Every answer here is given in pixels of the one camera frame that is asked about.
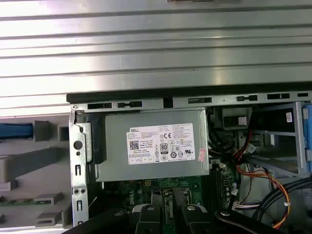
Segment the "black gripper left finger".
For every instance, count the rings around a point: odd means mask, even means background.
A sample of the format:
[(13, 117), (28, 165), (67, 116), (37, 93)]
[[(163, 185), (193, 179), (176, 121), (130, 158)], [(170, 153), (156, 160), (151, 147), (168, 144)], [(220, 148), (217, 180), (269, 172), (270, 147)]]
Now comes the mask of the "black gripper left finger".
[(67, 230), (66, 234), (161, 234), (162, 233), (162, 189), (151, 192), (151, 203), (139, 204), (131, 212), (122, 208), (104, 192), (92, 205), (91, 219)]

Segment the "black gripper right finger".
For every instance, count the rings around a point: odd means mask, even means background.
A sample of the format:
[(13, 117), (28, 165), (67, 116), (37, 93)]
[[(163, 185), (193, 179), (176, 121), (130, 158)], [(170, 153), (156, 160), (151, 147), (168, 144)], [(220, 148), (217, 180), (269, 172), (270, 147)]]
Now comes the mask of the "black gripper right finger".
[(278, 230), (235, 211), (209, 214), (189, 204), (182, 188), (173, 188), (173, 213), (178, 234), (276, 234)]

